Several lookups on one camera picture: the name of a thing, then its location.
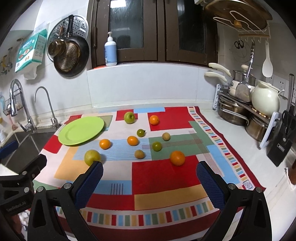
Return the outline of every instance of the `white teapot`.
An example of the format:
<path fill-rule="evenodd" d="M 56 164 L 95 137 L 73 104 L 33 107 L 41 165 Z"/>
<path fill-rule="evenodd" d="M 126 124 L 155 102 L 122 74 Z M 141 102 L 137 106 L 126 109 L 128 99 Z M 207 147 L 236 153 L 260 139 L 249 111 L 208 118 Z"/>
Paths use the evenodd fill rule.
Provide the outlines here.
<path fill-rule="evenodd" d="M 280 108 L 280 93 L 285 90 L 279 90 L 270 83 L 258 81 L 257 86 L 252 92 L 252 105 L 260 113 L 271 117 L 274 111 L 279 111 Z"/>

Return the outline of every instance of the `kitchen counter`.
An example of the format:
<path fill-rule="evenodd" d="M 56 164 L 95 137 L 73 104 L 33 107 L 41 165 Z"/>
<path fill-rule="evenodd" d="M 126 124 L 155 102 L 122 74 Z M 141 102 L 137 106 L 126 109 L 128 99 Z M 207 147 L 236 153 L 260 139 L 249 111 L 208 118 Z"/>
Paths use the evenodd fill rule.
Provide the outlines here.
<path fill-rule="evenodd" d="M 291 189 L 285 174 L 285 167 L 291 167 L 296 158 L 296 153 L 290 150 L 281 165 L 276 167 L 266 156 L 266 149 L 260 150 L 258 142 L 246 133 L 244 127 L 226 122 L 213 110 L 201 109 L 201 113 L 218 132 L 224 135 L 229 144 L 243 158 L 260 184 L 266 187 L 264 194 L 271 217 L 272 237 L 274 241 L 280 240 L 296 217 L 296 191 Z M 0 175 L 13 174 L 15 173 L 0 165 Z M 236 215 L 224 240 L 231 238 L 238 224 L 240 213 Z"/>

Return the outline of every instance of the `tissue box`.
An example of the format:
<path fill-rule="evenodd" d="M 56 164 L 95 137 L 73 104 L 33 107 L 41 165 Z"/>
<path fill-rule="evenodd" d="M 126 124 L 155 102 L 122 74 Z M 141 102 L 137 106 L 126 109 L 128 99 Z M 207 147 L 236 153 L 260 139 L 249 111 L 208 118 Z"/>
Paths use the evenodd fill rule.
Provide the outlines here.
<path fill-rule="evenodd" d="M 46 45 L 47 30 L 30 37 L 19 49 L 15 72 L 27 73 L 41 64 Z"/>

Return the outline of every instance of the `wooden window frame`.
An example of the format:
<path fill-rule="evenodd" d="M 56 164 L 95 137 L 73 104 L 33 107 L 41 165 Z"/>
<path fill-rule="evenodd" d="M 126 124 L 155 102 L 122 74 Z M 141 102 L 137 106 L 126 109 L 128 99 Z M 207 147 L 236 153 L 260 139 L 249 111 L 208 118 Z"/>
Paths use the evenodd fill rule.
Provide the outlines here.
<path fill-rule="evenodd" d="M 92 51 L 93 67 L 105 64 L 104 45 L 108 38 L 109 31 L 109 12 L 111 0 L 100 0 L 93 6 L 94 21 L 96 24 L 93 29 L 92 42 L 95 44 L 95 51 Z M 132 61 L 157 61 L 157 22 L 156 22 L 156 1 L 143 0 L 143 48 L 128 48 L 117 50 L 117 62 Z"/>
<path fill-rule="evenodd" d="M 177 0 L 165 1 L 166 61 L 208 65 L 218 61 L 217 24 L 202 15 L 205 30 L 205 52 L 197 53 L 179 49 L 179 21 Z"/>
<path fill-rule="evenodd" d="M 118 50 L 118 63 L 157 61 L 207 66 L 210 62 L 218 62 L 217 23 L 205 16 L 203 16 L 203 21 L 205 23 L 206 53 L 179 50 L 178 10 L 174 3 L 176 4 L 177 1 L 143 0 L 144 47 Z M 110 0 L 94 0 L 91 18 L 91 63 L 93 68 L 105 65 L 104 45 L 109 31 L 109 11 Z"/>

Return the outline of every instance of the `knife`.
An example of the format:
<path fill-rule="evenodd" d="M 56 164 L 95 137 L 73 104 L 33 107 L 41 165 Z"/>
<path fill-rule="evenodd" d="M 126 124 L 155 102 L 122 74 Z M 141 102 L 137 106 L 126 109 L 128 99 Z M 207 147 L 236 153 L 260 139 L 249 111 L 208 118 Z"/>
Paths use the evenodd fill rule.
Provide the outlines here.
<path fill-rule="evenodd" d="M 292 97 L 293 97 L 293 90 L 294 90 L 294 75 L 289 75 L 289 95 L 288 95 L 288 104 L 286 111 L 289 112 L 291 103 L 292 103 Z"/>

